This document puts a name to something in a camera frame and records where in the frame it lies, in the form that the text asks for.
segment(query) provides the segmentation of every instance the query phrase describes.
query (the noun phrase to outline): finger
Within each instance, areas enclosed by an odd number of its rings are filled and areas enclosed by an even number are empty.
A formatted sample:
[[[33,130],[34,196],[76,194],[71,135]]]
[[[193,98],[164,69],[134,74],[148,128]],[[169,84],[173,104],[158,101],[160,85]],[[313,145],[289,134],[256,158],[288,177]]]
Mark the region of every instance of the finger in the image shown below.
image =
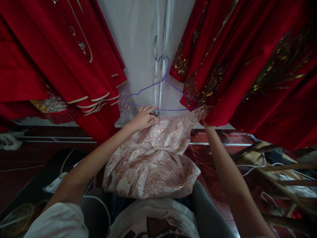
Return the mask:
[[[157,118],[154,118],[148,122],[148,126],[154,125],[155,123],[158,123],[158,121],[159,120]]]
[[[146,111],[147,109],[149,109],[151,106],[150,105],[148,105],[148,106],[146,106],[142,111]]]
[[[149,108],[146,112],[150,113],[151,111],[153,111],[153,110],[155,110],[155,109],[157,109],[157,107],[151,107],[151,108]]]
[[[144,104],[141,106],[139,112],[142,112],[142,109],[144,108]]]

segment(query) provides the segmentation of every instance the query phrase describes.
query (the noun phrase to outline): gray pants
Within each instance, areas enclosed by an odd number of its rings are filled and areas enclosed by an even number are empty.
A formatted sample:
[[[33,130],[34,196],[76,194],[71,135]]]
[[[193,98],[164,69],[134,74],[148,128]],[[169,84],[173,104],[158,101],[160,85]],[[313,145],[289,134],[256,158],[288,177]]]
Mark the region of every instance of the gray pants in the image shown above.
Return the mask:
[[[87,195],[101,199],[111,214],[112,194],[105,194],[101,188],[94,188]],[[195,182],[190,199],[201,238],[235,238],[228,223],[212,204],[199,181]],[[96,199],[84,197],[81,208],[89,237],[106,237],[109,218],[103,205]]]

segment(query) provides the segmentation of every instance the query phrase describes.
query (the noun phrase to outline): pink fabric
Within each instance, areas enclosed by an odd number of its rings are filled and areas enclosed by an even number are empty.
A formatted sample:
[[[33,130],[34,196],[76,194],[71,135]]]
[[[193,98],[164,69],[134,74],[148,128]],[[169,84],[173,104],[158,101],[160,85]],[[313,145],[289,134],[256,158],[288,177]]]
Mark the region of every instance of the pink fabric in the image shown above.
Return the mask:
[[[158,123],[134,133],[106,165],[105,192],[136,199],[191,194],[200,169],[183,153],[204,109],[184,117],[158,117]]]

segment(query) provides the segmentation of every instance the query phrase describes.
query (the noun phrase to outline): hand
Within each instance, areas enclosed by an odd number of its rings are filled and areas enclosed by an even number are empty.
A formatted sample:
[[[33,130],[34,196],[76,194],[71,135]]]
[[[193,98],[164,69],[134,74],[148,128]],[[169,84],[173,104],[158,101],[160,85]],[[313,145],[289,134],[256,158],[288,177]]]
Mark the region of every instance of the hand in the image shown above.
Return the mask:
[[[204,120],[205,118],[210,114],[211,110],[214,108],[214,106],[206,106],[206,109],[204,111],[204,114],[202,115],[202,122],[204,123],[205,127],[212,127],[211,125],[207,124]]]
[[[129,123],[130,127],[134,131],[138,131],[144,128],[147,128],[155,123],[157,123],[159,120],[156,118],[155,115],[150,115],[150,112],[157,109],[157,107],[147,106],[144,107],[144,105],[140,108],[139,113],[133,120]]]

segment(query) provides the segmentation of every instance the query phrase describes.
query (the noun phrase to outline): cream trim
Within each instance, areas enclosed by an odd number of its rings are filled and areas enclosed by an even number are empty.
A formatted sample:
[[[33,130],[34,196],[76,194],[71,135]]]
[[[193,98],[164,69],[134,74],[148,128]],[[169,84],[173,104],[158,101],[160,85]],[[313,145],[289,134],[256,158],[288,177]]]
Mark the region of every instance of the cream trim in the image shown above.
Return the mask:
[[[111,98],[111,99],[105,99],[105,101],[110,101],[110,100],[116,99],[116,98],[118,98],[119,96],[120,96],[120,94],[119,94],[118,96],[114,97],[114,98]]]
[[[78,3],[78,5],[79,5],[79,7],[80,7],[80,10],[82,11],[83,15],[85,15],[85,14],[84,14],[84,11],[83,11],[83,9],[82,9],[82,6],[80,5],[80,2],[79,2],[79,0],[77,0],[77,3]]]
[[[94,104],[91,104],[91,105],[89,105],[89,106],[78,106],[78,105],[76,105],[76,106],[79,107],[79,108],[90,108],[90,107],[93,107],[93,106],[98,105],[98,103],[100,103],[100,101],[98,101],[98,102],[96,102],[96,103],[94,103]]]
[[[84,111],[84,110],[83,110],[83,113],[89,113],[89,112],[91,112],[91,111],[95,110],[95,109],[96,109],[96,107],[97,107],[97,105],[95,105],[92,109],[90,109],[90,110],[88,110],[88,111]]]
[[[79,101],[85,100],[85,99],[87,99],[87,98],[88,98],[88,96],[85,96],[85,97],[83,97],[83,98],[76,99],[76,100],[73,100],[73,101],[70,101],[70,102],[66,102],[66,103],[67,103],[67,104],[72,104],[72,103],[75,103],[75,102],[79,102]]]
[[[84,114],[84,116],[88,116],[88,115],[90,115],[90,114],[92,114],[92,113],[95,113],[95,112],[100,111],[100,109],[101,109],[104,105],[106,105],[106,104],[107,104],[107,102],[105,102],[104,104],[100,104],[99,107],[98,107],[96,110],[94,110],[94,111],[92,111],[92,112],[89,112],[89,113],[87,113],[87,114]]]
[[[99,101],[101,99],[104,99],[105,97],[107,97],[110,94],[110,92],[108,92],[106,95],[102,96],[101,98],[98,99],[90,99],[90,101]]]
[[[118,101],[119,101],[119,100],[118,100]],[[118,103],[118,101],[114,102],[113,104],[110,104],[110,106],[112,106],[112,105],[114,105],[114,104]]]
[[[74,16],[75,16],[75,18],[76,18],[76,21],[77,21],[77,23],[78,23],[78,25],[79,25],[79,27],[80,27],[80,30],[82,31],[83,36],[84,36],[84,38],[85,38],[85,40],[86,40],[86,42],[87,42],[87,46],[88,46],[89,51],[90,51],[90,60],[89,60],[89,63],[91,63],[91,62],[92,62],[92,51],[91,51],[91,49],[90,49],[90,46],[89,46],[88,40],[87,40],[87,38],[86,38],[86,36],[85,36],[85,34],[84,34],[84,31],[83,31],[83,29],[82,29],[81,25],[79,24],[79,21],[78,21],[78,19],[77,19],[77,16],[76,16],[76,14],[75,14],[74,10],[73,10],[72,5],[70,4],[69,0],[67,0],[67,1],[68,1],[68,4],[70,5],[70,8],[71,8],[71,9],[72,9],[72,11],[73,11],[73,14],[74,14]]]
[[[126,81],[124,81],[122,84],[119,84],[119,85],[117,86],[117,88],[120,87],[121,85],[123,85]]]

